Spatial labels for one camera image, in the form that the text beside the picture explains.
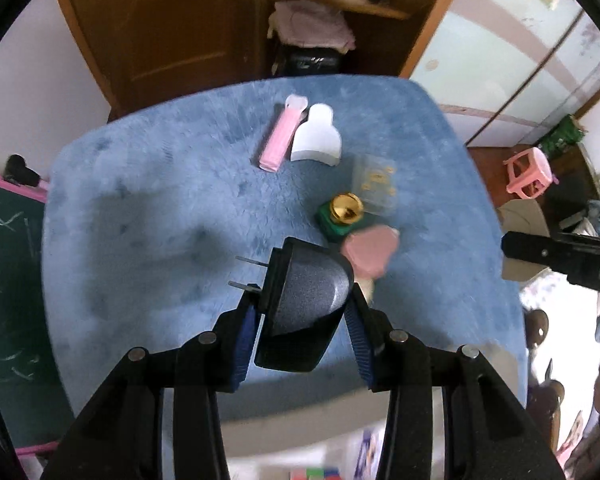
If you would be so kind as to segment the black power adapter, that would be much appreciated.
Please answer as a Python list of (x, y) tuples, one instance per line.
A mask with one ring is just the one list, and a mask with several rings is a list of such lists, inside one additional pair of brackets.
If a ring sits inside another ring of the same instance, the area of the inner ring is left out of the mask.
[(309, 373), (335, 335), (354, 286), (352, 266), (332, 248), (287, 237), (265, 263), (262, 287), (251, 292), (264, 316), (254, 362), (267, 370)]

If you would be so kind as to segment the green gold perfume bottle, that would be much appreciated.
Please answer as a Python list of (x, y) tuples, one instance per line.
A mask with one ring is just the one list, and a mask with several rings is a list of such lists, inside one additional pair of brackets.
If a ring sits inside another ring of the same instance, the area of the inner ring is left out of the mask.
[(317, 208), (314, 219), (326, 240), (332, 243), (343, 240), (363, 219), (364, 205), (353, 193), (332, 197)]

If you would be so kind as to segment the clear box with gold studs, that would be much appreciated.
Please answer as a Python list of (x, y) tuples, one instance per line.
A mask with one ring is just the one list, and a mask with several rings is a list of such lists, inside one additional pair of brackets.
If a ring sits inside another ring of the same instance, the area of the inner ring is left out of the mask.
[(369, 154), (355, 156), (351, 191), (361, 200), (366, 214), (393, 213), (398, 203), (397, 173), (398, 167), (391, 159)]

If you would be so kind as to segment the clear plastic packet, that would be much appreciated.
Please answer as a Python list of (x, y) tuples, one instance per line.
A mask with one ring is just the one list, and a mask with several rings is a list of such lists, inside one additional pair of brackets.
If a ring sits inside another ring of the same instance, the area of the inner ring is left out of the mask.
[(354, 480), (376, 478), (383, 443), (384, 430), (382, 428), (365, 429), (363, 431), (353, 467), (352, 478)]

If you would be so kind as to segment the multicolour puzzle cube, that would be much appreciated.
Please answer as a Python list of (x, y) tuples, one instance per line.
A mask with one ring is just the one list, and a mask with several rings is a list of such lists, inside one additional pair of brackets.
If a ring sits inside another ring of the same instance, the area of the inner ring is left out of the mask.
[(338, 468), (306, 467), (289, 471), (289, 480), (341, 480)]

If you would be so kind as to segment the pink round compact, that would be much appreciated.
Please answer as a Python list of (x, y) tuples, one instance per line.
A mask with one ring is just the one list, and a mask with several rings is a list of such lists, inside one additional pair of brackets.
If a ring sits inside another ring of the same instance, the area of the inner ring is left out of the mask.
[(356, 278), (377, 280), (386, 274), (399, 242), (398, 230), (378, 224), (352, 232), (342, 242), (340, 252), (350, 262)]

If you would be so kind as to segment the pink plastic stool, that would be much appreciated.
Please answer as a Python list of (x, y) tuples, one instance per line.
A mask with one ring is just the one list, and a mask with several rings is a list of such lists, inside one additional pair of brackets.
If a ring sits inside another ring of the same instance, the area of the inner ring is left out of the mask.
[(550, 162), (539, 148), (527, 148), (504, 160), (508, 182), (506, 192), (521, 200), (535, 200), (558, 184)]

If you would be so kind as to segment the white plastic bin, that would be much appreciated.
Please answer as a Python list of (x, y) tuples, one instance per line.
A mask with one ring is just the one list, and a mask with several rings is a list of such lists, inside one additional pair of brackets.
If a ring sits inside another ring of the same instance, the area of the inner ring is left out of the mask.
[(306, 467), (338, 468), (353, 479), (365, 429), (385, 430), (389, 395), (358, 390), (322, 404), (268, 417), (224, 422), (232, 479), (289, 479)]

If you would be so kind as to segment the blue fuzzy table cover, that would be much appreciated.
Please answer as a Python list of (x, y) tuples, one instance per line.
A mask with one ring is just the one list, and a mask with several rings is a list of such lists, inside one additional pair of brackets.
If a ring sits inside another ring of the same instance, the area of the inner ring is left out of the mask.
[[(329, 105), (342, 159), (259, 169), (258, 148), (292, 94)], [(82, 410), (129, 349), (169, 350), (233, 309), (293, 236), (321, 243), (318, 206), (347, 192), (355, 159), (396, 165), (388, 225), (399, 249), (372, 300), (424, 344), (486, 350), (518, 399), (527, 389), (519, 292), (501, 277), (486, 188), (434, 101), (413, 81), (316, 76), (238, 84), (141, 110), (56, 158), (43, 240), (50, 340)]]

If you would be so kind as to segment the pink flat stick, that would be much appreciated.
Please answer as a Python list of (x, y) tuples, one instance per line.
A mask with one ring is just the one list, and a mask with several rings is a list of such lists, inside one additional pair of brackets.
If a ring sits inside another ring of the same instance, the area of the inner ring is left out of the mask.
[(262, 150), (258, 166), (267, 172), (277, 172), (285, 159), (289, 145), (294, 138), (294, 132), (300, 125), (303, 113), (309, 105), (306, 96), (290, 94), (286, 97), (284, 108), (268, 136)]

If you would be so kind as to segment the sliding wardrobe door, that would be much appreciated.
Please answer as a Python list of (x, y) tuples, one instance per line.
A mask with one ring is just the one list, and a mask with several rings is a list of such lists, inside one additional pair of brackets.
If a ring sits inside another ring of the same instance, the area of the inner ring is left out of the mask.
[(532, 144), (600, 90), (576, 0), (452, 0), (411, 74), (471, 148)]

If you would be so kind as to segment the black chalkboard clip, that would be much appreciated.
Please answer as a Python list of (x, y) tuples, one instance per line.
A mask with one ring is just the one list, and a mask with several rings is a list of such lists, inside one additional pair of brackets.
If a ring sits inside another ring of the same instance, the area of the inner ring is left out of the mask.
[(3, 180), (14, 185), (25, 185), (37, 188), (40, 185), (40, 175), (27, 166), (24, 158), (19, 154), (12, 154), (5, 162)]

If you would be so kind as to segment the pink folded cloth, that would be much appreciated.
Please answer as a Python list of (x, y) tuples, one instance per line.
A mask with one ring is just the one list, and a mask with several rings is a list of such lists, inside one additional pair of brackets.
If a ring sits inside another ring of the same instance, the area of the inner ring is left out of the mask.
[(266, 36), (277, 37), (286, 46), (332, 49), (342, 54), (356, 48), (355, 36), (342, 12), (309, 0), (274, 3)]

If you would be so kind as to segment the brown wooden cabinet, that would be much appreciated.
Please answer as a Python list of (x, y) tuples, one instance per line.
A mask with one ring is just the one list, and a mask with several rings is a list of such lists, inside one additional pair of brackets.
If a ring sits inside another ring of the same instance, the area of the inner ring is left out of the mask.
[[(58, 0), (112, 118), (270, 76), (268, 19), (284, 0)], [(452, 0), (312, 0), (343, 13), (347, 74), (408, 77)]]

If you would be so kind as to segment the green chalkboard pink frame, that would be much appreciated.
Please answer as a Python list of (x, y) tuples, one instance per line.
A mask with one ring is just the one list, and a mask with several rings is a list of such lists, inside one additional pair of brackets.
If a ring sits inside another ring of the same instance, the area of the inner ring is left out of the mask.
[(57, 442), (73, 422), (46, 323), (44, 202), (0, 177), (0, 410), (16, 448)]

